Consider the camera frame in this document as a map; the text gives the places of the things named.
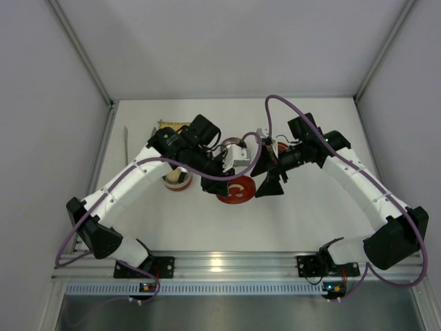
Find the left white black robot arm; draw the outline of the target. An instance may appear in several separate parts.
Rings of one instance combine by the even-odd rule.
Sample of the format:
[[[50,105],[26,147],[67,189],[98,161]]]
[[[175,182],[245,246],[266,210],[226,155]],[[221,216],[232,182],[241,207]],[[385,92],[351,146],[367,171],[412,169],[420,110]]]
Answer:
[[[173,168],[187,166],[211,178],[203,188],[219,194],[227,184],[223,165],[209,151],[218,141],[220,129],[202,115],[177,130],[157,130],[134,160],[95,193],[72,198],[66,208],[76,233],[96,259],[111,257],[126,264],[149,270],[153,256],[139,239],[124,236],[115,229],[120,215],[149,186],[161,181]]]

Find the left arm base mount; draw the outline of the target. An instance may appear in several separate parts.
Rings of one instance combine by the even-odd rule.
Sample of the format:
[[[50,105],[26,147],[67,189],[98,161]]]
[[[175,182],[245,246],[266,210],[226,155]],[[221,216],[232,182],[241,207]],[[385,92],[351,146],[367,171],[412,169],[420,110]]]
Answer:
[[[150,257],[143,262],[136,270],[129,268],[120,262],[116,262],[113,277],[115,279],[141,279],[147,276],[141,271],[148,272],[157,279],[173,279],[174,278],[175,257],[159,256]]]

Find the beige rice ball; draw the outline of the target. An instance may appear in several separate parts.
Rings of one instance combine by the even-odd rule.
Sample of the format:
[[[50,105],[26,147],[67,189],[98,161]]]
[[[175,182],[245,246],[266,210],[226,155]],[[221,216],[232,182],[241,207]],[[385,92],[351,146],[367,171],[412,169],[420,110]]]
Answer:
[[[178,183],[178,178],[179,178],[180,173],[181,173],[181,170],[179,168],[172,170],[171,172],[169,172],[166,175],[167,181],[169,181],[170,183]]]

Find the black white sushi roll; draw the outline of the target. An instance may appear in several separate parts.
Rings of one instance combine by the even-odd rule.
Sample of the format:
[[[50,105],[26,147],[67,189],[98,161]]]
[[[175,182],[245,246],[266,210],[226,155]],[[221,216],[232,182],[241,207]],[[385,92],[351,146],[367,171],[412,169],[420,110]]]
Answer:
[[[178,178],[178,182],[179,183],[184,183],[187,181],[187,177],[188,177],[189,173],[188,172],[181,172]]]

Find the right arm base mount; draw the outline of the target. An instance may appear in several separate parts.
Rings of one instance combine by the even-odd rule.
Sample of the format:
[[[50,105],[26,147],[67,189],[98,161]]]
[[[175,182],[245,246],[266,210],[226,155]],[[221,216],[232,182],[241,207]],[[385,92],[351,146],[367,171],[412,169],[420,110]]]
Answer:
[[[296,257],[298,275],[302,278],[313,277],[359,277],[357,263],[335,264],[328,256],[322,254],[300,255]]]

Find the steel bowl red base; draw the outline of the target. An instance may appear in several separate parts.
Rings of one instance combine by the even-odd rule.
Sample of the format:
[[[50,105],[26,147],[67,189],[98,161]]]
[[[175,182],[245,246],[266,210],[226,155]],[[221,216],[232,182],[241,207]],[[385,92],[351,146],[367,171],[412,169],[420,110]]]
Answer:
[[[171,191],[185,190],[192,183],[192,173],[185,168],[177,167],[163,177],[163,183]]]
[[[239,146],[240,148],[243,146],[242,141],[238,137],[230,137],[222,141],[221,145],[224,148],[231,148],[232,146]]]

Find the steel tongs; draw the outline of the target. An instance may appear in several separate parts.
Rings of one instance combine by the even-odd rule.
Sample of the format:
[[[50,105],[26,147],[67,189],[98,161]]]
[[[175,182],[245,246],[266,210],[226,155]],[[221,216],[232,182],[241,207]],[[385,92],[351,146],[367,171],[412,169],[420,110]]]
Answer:
[[[129,149],[128,149],[128,138],[129,138],[129,130],[127,126],[123,128],[123,138],[124,138],[124,151],[125,151],[125,164],[129,164]]]

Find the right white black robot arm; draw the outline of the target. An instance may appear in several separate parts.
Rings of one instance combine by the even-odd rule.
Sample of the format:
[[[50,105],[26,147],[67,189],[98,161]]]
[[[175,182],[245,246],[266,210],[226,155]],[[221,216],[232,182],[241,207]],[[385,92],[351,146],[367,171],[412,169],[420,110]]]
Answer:
[[[421,249],[419,240],[429,220],[423,208],[410,208],[397,199],[366,169],[350,142],[336,130],[322,132],[312,114],[292,119],[288,126],[296,143],[281,152],[267,129],[258,130],[263,146],[251,175],[266,177],[255,196],[282,195],[287,172],[314,163],[341,185],[373,230],[369,236],[340,237],[324,244],[318,256],[326,266],[367,262],[388,270]]]

